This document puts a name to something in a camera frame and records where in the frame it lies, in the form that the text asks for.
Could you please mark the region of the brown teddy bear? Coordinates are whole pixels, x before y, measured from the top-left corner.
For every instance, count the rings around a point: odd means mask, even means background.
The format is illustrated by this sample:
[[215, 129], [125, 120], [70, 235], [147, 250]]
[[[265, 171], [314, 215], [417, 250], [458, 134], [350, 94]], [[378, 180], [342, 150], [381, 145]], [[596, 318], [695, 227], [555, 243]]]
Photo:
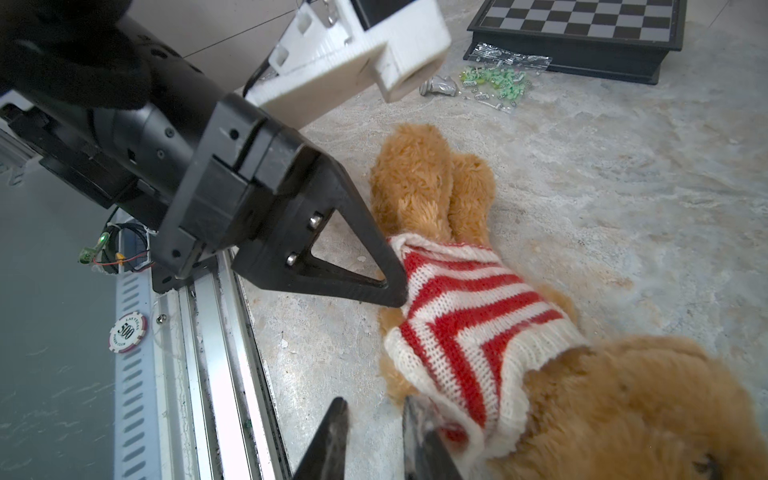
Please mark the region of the brown teddy bear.
[[424, 396], [460, 467], [503, 479], [763, 479], [749, 393], [695, 341], [594, 343], [572, 301], [492, 249], [495, 179], [430, 124], [385, 140], [372, 211], [407, 276], [379, 314], [393, 402]]

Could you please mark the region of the red white striped sweater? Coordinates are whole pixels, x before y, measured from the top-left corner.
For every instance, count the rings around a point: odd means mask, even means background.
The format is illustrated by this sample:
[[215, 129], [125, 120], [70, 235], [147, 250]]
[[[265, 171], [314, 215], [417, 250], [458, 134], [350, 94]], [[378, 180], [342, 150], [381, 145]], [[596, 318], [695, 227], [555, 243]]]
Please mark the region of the red white striped sweater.
[[584, 336], [491, 249], [400, 234], [404, 321], [384, 337], [395, 369], [428, 397], [464, 469], [512, 453], [526, 430], [524, 376]]

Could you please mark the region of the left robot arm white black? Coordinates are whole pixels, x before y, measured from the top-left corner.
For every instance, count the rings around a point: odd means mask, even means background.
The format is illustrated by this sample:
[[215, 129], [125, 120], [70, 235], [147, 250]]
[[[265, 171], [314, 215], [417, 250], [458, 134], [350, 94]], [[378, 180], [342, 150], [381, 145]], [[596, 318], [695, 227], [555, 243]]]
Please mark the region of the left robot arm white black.
[[127, 17], [126, 1], [5, 1], [1, 89], [44, 166], [151, 229], [159, 293], [218, 253], [264, 289], [402, 306], [402, 263], [343, 166]]

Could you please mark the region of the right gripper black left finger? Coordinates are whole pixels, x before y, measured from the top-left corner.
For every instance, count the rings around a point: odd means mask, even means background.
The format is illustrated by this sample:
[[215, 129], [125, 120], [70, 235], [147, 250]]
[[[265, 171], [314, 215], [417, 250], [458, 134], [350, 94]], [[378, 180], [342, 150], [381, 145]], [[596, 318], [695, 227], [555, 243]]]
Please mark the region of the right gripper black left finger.
[[348, 402], [336, 397], [315, 432], [293, 480], [343, 480], [349, 428]]

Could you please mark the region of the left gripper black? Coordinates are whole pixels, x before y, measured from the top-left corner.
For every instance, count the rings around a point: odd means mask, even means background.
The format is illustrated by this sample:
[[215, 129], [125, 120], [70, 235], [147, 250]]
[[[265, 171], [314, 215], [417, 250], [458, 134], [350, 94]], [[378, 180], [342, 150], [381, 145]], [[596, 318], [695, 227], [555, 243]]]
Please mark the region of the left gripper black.
[[156, 230], [158, 293], [192, 283], [237, 248], [233, 270], [263, 290], [400, 307], [404, 267], [343, 166], [235, 94], [210, 116], [97, 109], [94, 139], [137, 178], [128, 211]]

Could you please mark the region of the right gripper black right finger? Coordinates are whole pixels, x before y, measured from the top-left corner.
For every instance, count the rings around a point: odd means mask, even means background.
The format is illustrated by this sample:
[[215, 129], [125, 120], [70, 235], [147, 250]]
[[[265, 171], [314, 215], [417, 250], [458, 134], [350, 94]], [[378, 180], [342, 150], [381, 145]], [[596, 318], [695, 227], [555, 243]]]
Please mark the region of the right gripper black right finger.
[[461, 480], [440, 437], [441, 419], [432, 403], [421, 395], [403, 404], [404, 474], [408, 480]]

